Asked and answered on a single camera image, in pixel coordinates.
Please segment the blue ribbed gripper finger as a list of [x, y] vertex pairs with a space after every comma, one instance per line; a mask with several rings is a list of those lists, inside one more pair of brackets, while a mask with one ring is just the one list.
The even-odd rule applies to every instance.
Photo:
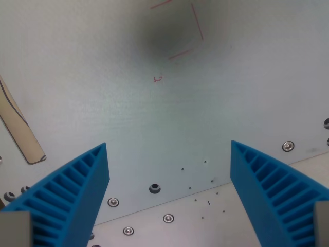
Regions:
[[328, 189], [254, 148], [231, 142], [230, 177], [261, 246], [315, 246], [313, 208]]
[[109, 180], [102, 143], [34, 184], [2, 211], [30, 213], [33, 246], [87, 246]]

